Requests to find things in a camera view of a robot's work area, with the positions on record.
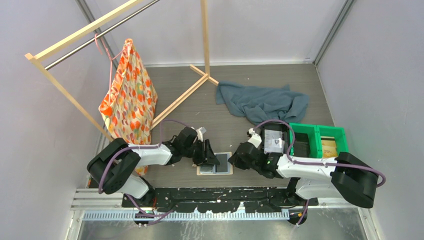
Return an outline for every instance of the metal rod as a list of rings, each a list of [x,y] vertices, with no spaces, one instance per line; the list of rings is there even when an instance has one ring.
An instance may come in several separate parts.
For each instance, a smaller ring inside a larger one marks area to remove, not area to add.
[[[92,13],[92,11],[90,10],[89,5],[87,4],[86,0],[75,0],[76,4],[78,5],[79,9],[81,10],[82,14],[84,15],[85,19],[87,19],[87,22],[92,23],[96,20],[96,18],[94,17],[94,14]],[[99,35],[102,33],[101,28],[96,28],[94,30],[94,32]],[[101,44],[100,47],[106,52],[106,48],[109,49],[109,53],[112,56],[115,56],[114,52],[112,51],[111,46],[108,43],[108,40],[102,36],[101,37],[102,40],[104,41],[104,45]],[[118,69],[118,59],[114,59],[112,61],[113,66],[115,67],[115,70]]]
[[[330,32],[328,33],[327,37],[324,40],[324,43],[322,44],[321,48],[319,49],[318,54],[316,55],[315,61],[313,61],[313,64],[315,66],[318,66],[321,59],[323,58],[324,54],[326,53],[328,47],[330,46],[331,42],[333,41],[333,38],[339,31],[342,24],[345,22],[346,18],[348,17],[348,14],[354,5],[356,0],[345,0],[343,7],[341,8],[340,12],[338,13],[338,16],[331,27]]]
[[[133,12],[132,14],[130,14],[129,16],[127,16],[126,18],[122,19],[121,21],[115,23],[113,26],[109,27],[108,29],[104,30],[102,33],[97,35],[97,38],[101,38],[102,36],[104,36],[105,34],[109,33],[110,31],[116,29],[117,27],[119,27],[120,25],[122,25],[123,23],[125,23],[126,21],[132,19],[133,17],[135,17],[136,15],[138,15],[139,13],[143,12],[144,10],[148,9],[149,7],[151,7],[152,5],[154,5],[155,3],[159,2],[160,0],[153,0],[151,1],[149,4],[145,5],[144,7],[138,9],[137,11]],[[87,47],[88,45],[90,45],[91,43],[93,43],[95,41],[95,38],[93,37],[92,39],[84,42],[83,44],[81,44],[79,47],[75,48],[74,50],[68,52],[67,54],[65,54],[64,56],[62,56],[61,58],[57,59],[56,61],[50,63],[48,66],[45,67],[46,70],[50,70],[51,68],[53,68],[54,66],[60,64],[63,60],[69,58],[70,56],[78,53],[81,49]]]

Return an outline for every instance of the gray floor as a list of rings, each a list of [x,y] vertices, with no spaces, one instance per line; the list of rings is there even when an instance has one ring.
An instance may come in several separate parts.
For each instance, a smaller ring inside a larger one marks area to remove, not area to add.
[[[148,68],[158,94],[156,115],[185,92],[200,76],[189,67]],[[309,95],[310,102],[302,123],[333,125],[315,67],[312,64],[287,65],[234,65],[212,66],[211,76],[247,86],[282,87],[290,84],[291,90]],[[233,152],[247,140],[246,132],[253,125],[244,117],[230,115],[227,107],[215,104],[216,87],[205,82],[197,91],[177,107],[167,118],[179,120],[193,127],[205,127],[214,152]],[[163,124],[163,140],[178,134],[178,123]],[[152,131],[152,143],[159,142],[159,127]],[[234,168],[233,175],[197,176],[190,159],[175,166],[149,166],[146,179],[155,187],[256,187],[283,186],[288,179],[267,179],[254,170]]]

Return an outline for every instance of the white label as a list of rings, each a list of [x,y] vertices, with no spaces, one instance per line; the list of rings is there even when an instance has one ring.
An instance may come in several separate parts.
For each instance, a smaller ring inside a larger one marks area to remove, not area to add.
[[[283,132],[275,130],[265,130],[265,142],[264,142],[265,154],[267,153],[283,153],[284,141]]]
[[[205,134],[206,133],[206,128],[204,128],[204,127],[199,128],[199,130],[200,130],[201,134]]]

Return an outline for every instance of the yellow item in bin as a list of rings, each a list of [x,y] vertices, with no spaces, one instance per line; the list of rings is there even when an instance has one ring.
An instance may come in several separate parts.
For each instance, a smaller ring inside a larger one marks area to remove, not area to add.
[[[338,157],[336,140],[332,136],[321,136],[322,157]]]

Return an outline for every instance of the metal rail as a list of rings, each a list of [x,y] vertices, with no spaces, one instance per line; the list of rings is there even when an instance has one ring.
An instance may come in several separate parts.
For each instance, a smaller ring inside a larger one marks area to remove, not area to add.
[[[94,17],[94,14],[89,8],[89,5],[87,4],[86,0],[75,0],[76,4],[78,5],[79,9],[81,10],[82,14],[84,15],[85,19],[87,19],[87,22],[92,23],[96,20]],[[96,34],[101,34],[102,30],[99,28],[96,28],[94,30]],[[106,52],[106,48],[109,49],[109,53],[112,56],[115,56],[114,52],[112,51],[111,46],[108,43],[108,40],[105,37],[102,37],[104,41],[104,45],[101,44],[100,47]],[[115,58],[113,61],[113,66],[115,67],[115,70],[118,69],[118,60]]]
[[[114,25],[110,26],[109,28],[107,28],[106,30],[104,30],[102,33],[97,35],[97,38],[101,38],[102,36],[104,36],[105,34],[109,33],[110,31],[116,29],[117,27],[119,27],[120,25],[122,25],[123,23],[125,23],[126,21],[132,19],[133,17],[137,16],[139,13],[143,12],[144,10],[150,8],[152,5],[154,5],[155,3],[159,2],[160,0],[153,0],[151,1],[149,4],[145,5],[144,7],[138,9],[137,11],[131,13],[129,16],[127,16],[126,18],[122,19],[121,21],[115,23]],[[84,42],[83,44],[81,44],[80,46],[78,46],[77,48],[75,48],[74,50],[68,52],[67,54],[63,55],[61,58],[57,59],[56,61],[50,63],[48,66],[45,67],[46,70],[50,70],[51,68],[53,68],[54,66],[60,64],[61,62],[63,62],[65,59],[69,58],[70,56],[78,53],[81,49],[87,47],[88,45],[92,44],[95,41],[95,38],[93,37],[92,39]]]

